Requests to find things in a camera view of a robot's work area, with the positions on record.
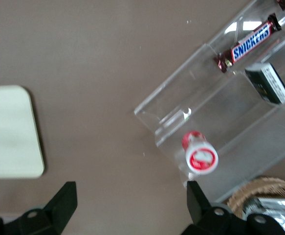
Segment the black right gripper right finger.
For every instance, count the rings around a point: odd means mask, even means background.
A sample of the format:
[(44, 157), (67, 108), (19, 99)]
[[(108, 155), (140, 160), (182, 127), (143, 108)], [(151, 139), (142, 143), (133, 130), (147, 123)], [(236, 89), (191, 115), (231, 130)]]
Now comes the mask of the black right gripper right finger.
[(193, 223), (183, 235), (285, 235), (268, 215), (254, 213), (242, 220), (223, 207), (212, 206), (197, 181), (187, 182), (187, 207)]

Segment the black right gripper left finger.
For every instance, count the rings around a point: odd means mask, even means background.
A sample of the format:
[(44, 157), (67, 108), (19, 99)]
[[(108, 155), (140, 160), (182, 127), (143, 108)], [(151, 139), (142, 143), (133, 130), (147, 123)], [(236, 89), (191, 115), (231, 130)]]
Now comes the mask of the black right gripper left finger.
[(77, 205), (76, 182), (66, 182), (42, 209), (29, 210), (8, 223), (0, 217), (0, 235), (60, 235)]

